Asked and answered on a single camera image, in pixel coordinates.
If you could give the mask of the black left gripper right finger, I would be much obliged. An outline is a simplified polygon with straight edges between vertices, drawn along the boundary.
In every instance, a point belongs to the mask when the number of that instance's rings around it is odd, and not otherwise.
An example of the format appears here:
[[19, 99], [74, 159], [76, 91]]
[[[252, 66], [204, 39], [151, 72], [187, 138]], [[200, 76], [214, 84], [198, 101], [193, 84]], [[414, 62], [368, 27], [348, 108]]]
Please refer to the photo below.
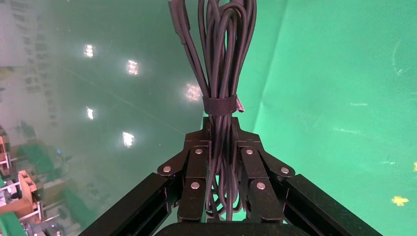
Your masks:
[[376, 236], [378, 231], [265, 151], [259, 135], [232, 119], [240, 193], [257, 236]]

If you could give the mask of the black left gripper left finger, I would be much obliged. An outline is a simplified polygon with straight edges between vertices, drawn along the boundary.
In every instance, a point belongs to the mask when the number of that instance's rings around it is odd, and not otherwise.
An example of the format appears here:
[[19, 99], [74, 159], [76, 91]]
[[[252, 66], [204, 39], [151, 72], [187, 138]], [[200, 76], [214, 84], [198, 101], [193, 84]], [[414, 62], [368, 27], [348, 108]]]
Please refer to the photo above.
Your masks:
[[204, 223], [211, 123], [185, 136], [183, 149], [81, 232], [83, 236], [175, 236], [161, 225], [178, 205], [178, 223]]

